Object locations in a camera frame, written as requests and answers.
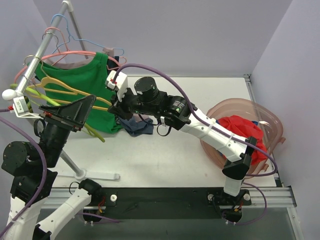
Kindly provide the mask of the lime green hanger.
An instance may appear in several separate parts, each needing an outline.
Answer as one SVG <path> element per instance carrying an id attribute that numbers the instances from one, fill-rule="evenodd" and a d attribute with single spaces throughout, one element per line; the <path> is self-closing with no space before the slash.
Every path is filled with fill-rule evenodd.
<path id="1" fill-rule="evenodd" d="M 29 95 L 32 98 L 40 98 L 48 102 L 52 106 L 60 106 L 60 104 L 53 99 L 49 98 L 48 96 L 44 95 L 43 93 L 38 92 L 37 90 L 31 88 L 28 86 L 26 88 L 26 94 Z M 86 128 L 86 133 L 90 135 L 91 137 L 98 138 L 101 142 L 105 142 L 105 139 L 89 124 L 85 123 L 84 127 Z"/>

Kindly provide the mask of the yellow plastic hanger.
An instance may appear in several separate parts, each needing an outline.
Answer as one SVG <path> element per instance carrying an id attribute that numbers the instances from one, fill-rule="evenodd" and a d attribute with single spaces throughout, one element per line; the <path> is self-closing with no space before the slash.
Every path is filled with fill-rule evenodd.
<path id="1" fill-rule="evenodd" d="M 65 84 L 64 82 L 50 76 L 46 76 L 41 80 L 39 79 L 39 81 L 41 81 L 41 83 L 35 86 L 32 86 L 32 88 L 36 88 L 36 87 L 43 88 L 46 96 L 48 96 L 49 98 L 61 104 L 70 103 L 82 97 L 86 97 L 87 95 L 92 95 L 87 92 L 72 88 L 67 84 Z M 110 100 L 105 100 L 101 97 L 96 97 L 96 101 L 93 108 L 101 111 L 107 111 L 110 105 L 111 105 Z"/>

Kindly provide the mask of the green tank top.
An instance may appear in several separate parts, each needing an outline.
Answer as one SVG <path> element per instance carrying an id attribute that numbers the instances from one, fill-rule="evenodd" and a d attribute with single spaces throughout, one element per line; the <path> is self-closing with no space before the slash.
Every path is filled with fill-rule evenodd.
<path id="1" fill-rule="evenodd" d="M 73 69 L 58 68 L 43 61 L 43 64 L 38 64 L 35 75 L 39 80 L 46 76 L 52 77 L 71 88 L 109 101 L 115 93 L 105 85 L 108 76 L 107 63 L 108 56 L 99 52 L 93 56 L 90 63 Z M 95 130 L 107 134 L 115 134 L 122 128 L 113 114 L 99 109 L 90 111 L 86 123 Z"/>

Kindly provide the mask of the pink plastic hanger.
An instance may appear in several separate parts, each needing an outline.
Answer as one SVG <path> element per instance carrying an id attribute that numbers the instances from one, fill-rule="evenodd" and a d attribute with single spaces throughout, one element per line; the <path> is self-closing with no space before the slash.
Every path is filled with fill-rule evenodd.
<path id="1" fill-rule="evenodd" d="M 45 55 L 41 58 L 41 60 L 46 60 L 50 59 L 53 57 L 58 57 L 58 56 L 67 56 L 67 55 L 82 55 L 82 56 L 95 56 L 97 52 L 93 51 L 84 51 L 84 50 L 74 50 L 74 51 L 63 51 L 60 53 L 54 53 L 54 54 L 49 54 Z M 29 67 L 28 64 L 25 64 L 24 67 L 15 75 L 13 83 L 16 84 L 18 77 L 21 76 Z"/>

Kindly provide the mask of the red tank top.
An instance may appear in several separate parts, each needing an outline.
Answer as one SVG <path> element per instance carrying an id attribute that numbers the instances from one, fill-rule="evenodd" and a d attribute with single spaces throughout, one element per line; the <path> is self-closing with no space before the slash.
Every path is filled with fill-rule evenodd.
<path id="1" fill-rule="evenodd" d="M 254 137 L 257 140 L 256 146 L 264 152 L 267 151 L 263 143 L 263 131 L 253 121 L 238 115 L 232 115 L 217 119 L 216 122 L 238 136 Z"/>

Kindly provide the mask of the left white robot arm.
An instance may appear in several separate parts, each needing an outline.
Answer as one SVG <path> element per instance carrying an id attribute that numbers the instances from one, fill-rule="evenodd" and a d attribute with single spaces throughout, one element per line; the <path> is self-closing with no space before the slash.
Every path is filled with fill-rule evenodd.
<path id="1" fill-rule="evenodd" d="M 25 137 L 13 141 L 3 151 L 1 168 L 13 176 L 10 211 L 2 240 L 53 240 L 61 229 L 85 206 L 102 199 L 102 187 L 91 179 L 82 180 L 74 193 L 49 217 L 37 222 L 42 206 L 51 193 L 58 175 L 56 166 L 71 132 L 80 131 L 93 108 L 91 94 L 66 105 L 41 105 L 34 133 L 39 142 L 8 120 L 0 121 Z"/>

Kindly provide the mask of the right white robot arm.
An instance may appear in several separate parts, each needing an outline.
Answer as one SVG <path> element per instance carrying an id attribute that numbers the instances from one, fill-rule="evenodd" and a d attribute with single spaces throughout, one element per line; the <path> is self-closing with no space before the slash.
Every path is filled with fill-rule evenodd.
<path id="1" fill-rule="evenodd" d="M 169 95 L 160 90 L 157 81 L 150 76 L 137 80 L 135 90 L 132 90 L 126 74 L 112 71 L 105 81 L 106 88 L 115 92 L 108 112 L 125 119 L 133 114 L 153 116 L 158 123 L 190 134 L 216 149 L 226 159 L 222 169 L 225 180 L 221 197 L 225 203 L 233 204 L 240 197 L 252 155 L 257 149 L 257 139 L 252 135 L 240 136 L 226 129 L 191 103 L 172 78 L 164 75 L 163 79 L 176 87 L 180 94 Z"/>

